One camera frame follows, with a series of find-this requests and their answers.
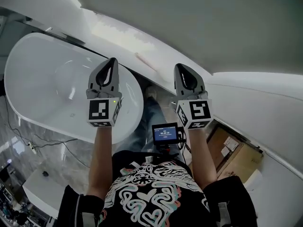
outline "marble floor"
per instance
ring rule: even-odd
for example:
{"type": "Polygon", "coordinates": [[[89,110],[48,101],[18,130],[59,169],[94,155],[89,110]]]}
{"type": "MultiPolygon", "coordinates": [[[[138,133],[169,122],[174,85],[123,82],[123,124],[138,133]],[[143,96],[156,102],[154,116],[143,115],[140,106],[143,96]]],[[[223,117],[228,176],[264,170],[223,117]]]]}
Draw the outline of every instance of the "marble floor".
{"type": "MultiPolygon", "coordinates": [[[[169,106],[173,95],[156,85],[155,89],[157,91],[157,101],[167,122],[178,121],[177,115],[169,106]]],[[[0,97],[0,165],[5,166],[8,162],[11,162],[24,180],[39,166],[45,169],[61,186],[69,184],[78,193],[85,193],[88,188],[88,173],[93,144],[82,140],[73,140],[65,143],[65,146],[58,142],[71,139],[66,135],[20,119],[8,102],[6,105],[5,97],[0,97]],[[16,128],[19,132],[11,130],[9,123],[13,129],[16,128]],[[43,146],[42,148],[36,148],[37,154],[34,154],[31,148],[26,145],[29,141],[36,146],[43,146]]],[[[188,151],[185,152],[185,158],[187,163],[191,162],[191,155],[188,151]]]]}

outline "bathtub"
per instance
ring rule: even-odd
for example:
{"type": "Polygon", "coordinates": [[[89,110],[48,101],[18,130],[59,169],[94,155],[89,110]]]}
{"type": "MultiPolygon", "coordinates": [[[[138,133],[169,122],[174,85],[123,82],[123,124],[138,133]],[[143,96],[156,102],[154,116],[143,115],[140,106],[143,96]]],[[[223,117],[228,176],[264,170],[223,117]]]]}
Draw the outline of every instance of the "bathtub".
{"type": "MultiPolygon", "coordinates": [[[[44,34],[26,35],[10,52],[5,67],[9,104],[28,122],[93,143],[97,129],[86,122],[85,91],[90,73],[106,59],[44,34]]],[[[113,128],[113,144],[136,129],[143,112],[140,86],[121,65],[119,80],[123,105],[113,128]]]]}

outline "t-shirt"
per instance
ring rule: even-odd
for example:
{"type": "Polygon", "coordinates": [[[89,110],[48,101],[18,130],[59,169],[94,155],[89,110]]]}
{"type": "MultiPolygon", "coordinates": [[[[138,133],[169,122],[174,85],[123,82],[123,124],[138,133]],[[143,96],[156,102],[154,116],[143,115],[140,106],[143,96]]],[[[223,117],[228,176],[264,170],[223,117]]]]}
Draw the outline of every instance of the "t-shirt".
{"type": "Polygon", "coordinates": [[[212,183],[203,192],[182,162],[126,151],[113,156],[113,175],[104,202],[75,192],[72,196],[69,187],[57,226],[74,226],[75,216],[77,226],[257,226],[253,204],[238,177],[212,183]],[[68,215],[73,218],[64,222],[68,215]]]}

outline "forearm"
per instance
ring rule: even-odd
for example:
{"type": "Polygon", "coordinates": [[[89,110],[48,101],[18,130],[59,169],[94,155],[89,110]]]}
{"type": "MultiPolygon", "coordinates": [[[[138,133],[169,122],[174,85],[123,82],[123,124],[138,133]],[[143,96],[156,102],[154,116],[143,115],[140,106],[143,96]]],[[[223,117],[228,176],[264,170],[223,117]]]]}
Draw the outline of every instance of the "forearm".
{"type": "Polygon", "coordinates": [[[100,127],[97,129],[90,164],[88,195],[95,195],[104,200],[112,181],[112,128],[100,127]]]}
{"type": "Polygon", "coordinates": [[[201,189],[217,181],[217,172],[203,130],[189,130],[194,180],[201,189]]]}

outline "blue jeans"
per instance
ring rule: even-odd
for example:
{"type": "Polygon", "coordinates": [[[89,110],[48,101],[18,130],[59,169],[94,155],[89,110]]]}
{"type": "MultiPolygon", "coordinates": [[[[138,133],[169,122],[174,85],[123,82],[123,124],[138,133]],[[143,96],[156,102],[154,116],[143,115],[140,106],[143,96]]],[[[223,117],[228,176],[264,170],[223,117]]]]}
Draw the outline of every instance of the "blue jeans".
{"type": "MultiPolygon", "coordinates": [[[[144,105],[141,121],[135,131],[127,137],[116,152],[130,150],[133,152],[160,153],[153,144],[152,125],[167,123],[163,112],[153,97],[149,97],[144,105]]],[[[170,155],[178,154],[175,158],[184,162],[180,150],[176,144],[170,145],[170,155]]]]}

